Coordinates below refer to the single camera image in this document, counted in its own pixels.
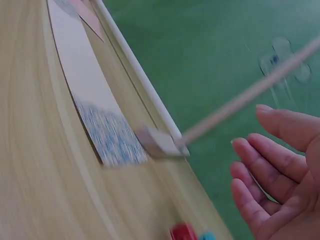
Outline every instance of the green carpet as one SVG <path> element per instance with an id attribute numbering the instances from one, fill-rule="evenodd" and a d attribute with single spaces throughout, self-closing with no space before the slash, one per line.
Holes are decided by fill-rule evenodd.
<path id="1" fill-rule="evenodd" d="M 294 51 L 320 33 L 318 0 L 108 0 L 106 6 L 183 132 L 261 78 L 258 57 L 286 37 Z M 255 104 L 319 115 L 320 56 L 311 82 L 289 78 L 191 146 L 192 169 L 236 240 L 252 236 L 234 206 L 230 141 L 266 134 Z"/>

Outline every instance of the wooden surface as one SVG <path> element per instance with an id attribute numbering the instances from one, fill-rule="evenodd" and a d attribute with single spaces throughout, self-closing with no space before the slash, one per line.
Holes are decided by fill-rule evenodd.
<path id="1" fill-rule="evenodd" d="M 84 27 L 130 126 L 161 128 L 108 38 Z M 101 167 L 72 102 L 45 0 L 0 0 L 0 36 L 0 239 L 164 240 L 182 220 L 197 233 L 232 239 L 186 161 Z"/>

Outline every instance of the wooden stick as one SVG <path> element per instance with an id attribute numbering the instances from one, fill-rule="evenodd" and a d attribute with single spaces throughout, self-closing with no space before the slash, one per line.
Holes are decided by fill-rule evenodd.
<path id="1" fill-rule="evenodd" d="M 188 145 L 196 140 L 210 129 L 221 123 L 223 120 L 234 114 L 236 111 L 251 102 L 261 93 L 272 87 L 273 84 L 284 78 L 288 73 L 297 68 L 303 61 L 314 54 L 320 48 L 320 36 L 309 43 L 302 50 L 294 54 L 290 59 L 277 67 L 270 75 L 260 79 L 242 94 L 238 95 L 232 101 L 223 105 L 216 112 L 212 113 L 195 126 L 187 130 L 181 139 L 175 143 L 177 147 Z"/>
<path id="2" fill-rule="evenodd" d="M 175 124 L 174 120 L 170 116 L 170 113 L 166 109 L 165 105 L 161 101 L 159 95 L 157 94 L 155 88 L 151 84 L 148 76 L 144 72 L 143 68 L 141 67 L 140 63 L 138 62 L 136 56 L 132 52 L 131 48 L 129 47 L 127 41 L 125 40 L 124 36 L 120 32 L 118 26 L 116 25 L 115 21 L 113 20 L 112 16 L 108 12 L 106 6 L 102 2 L 102 0 L 95 0 L 97 6 L 99 7 L 102 15 L 104 16 L 106 22 L 108 23 L 112 33 L 114 34 L 116 40 L 118 41 L 122 51 L 124 52 L 126 58 L 128 59 L 129 63 L 131 64 L 135 74 L 138 76 L 139 80 L 141 81 L 145 91 L 147 92 L 149 98 L 151 99 L 152 103 L 154 104 L 156 110 L 160 114 L 162 120 L 164 121 L 165 125 L 167 126 L 170 134 L 174 138 L 181 138 L 181 132 L 179 131 L 177 125 Z"/>

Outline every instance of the blue patterned paper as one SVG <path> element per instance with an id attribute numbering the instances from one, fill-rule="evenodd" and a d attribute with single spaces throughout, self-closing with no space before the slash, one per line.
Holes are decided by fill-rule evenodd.
<path id="1" fill-rule="evenodd" d="M 104 111 L 96 106 L 74 99 L 85 128 L 108 167 L 141 164 L 146 153 L 124 116 Z"/>

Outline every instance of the finger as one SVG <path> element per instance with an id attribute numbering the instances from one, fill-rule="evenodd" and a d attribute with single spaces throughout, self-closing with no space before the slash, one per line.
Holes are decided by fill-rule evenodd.
<path id="1" fill-rule="evenodd" d="M 256 116 L 265 130 L 301 152 L 320 135 L 320 118 L 315 116 L 266 105 L 257 105 Z"/>
<path id="2" fill-rule="evenodd" d="M 305 152 L 306 163 L 310 169 L 313 181 L 320 191 L 320 137 L 316 137 Z"/>
<path id="3" fill-rule="evenodd" d="M 235 161 L 230 166 L 230 173 L 234 179 L 240 179 L 249 192 L 251 193 L 254 200 L 269 214 L 273 215 L 276 213 L 281 205 L 277 202 L 274 202 L 266 196 L 262 189 L 255 182 L 253 177 L 250 175 L 246 166 L 240 162 Z"/>
<path id="4" fill-rule="evenodd" d="M 297 183 L 300 183 L 308 172 L 304 156 L 290 151 L 271 139 L 257 133 L 252 133 L 247 137 L 247 141 L 280 173 Z"/>
<path id="5" fill-rule="evenodd" d="M 233 179 L 231 192 L 234 203 L 238 208 L 243 220 L 256 237 L 259 229 L 270 215 L 255 201 L 246 185 L 240 179 Z"/>
<path id="6" fill-rule="evenodd" d="M 275 169 L 246 139 L 237 138 L 232 145 L 257 183 L 279 203 L 285 203 L 298 184 Z"/>

